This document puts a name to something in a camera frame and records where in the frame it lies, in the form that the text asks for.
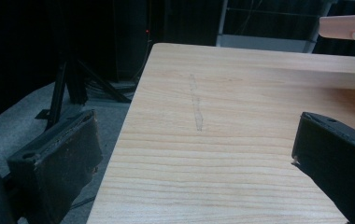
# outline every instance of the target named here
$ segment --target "gray floor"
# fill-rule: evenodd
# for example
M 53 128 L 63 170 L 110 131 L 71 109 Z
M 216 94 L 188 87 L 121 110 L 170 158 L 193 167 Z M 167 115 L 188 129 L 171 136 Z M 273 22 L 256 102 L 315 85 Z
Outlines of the gray floor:
M 50 107 L 53 85 L 34 91 L 16 105 L 0 115 L 0 174 L 8 173 L 6 158 L 24 147 L 44 132 L 46 121 L 35 119 L 42 110 Z M 64 97 L 64 108 L 69 107 L 68 94 Z M 107 168 L 113 148 L 120 134 L 121 126 L 129 104 L 113 103 L 108 100 L 90 100 L 83 109 L 94 109 L 98 120 L 98 131 L 104 159 L 98 173 L 74 201 L 82 202 L 96 195 Z M 92 202 L 72 209 L 62 223 L 86 223 L 92 208 Z

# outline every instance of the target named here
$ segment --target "light wood surface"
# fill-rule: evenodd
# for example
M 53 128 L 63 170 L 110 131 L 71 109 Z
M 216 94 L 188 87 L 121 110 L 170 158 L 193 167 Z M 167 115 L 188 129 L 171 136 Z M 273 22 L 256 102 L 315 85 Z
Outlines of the light wood surface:
M 291 165 L 303 111 L 355 128 L 355 58 L 155 45 L 88 223 L 345 224 Z

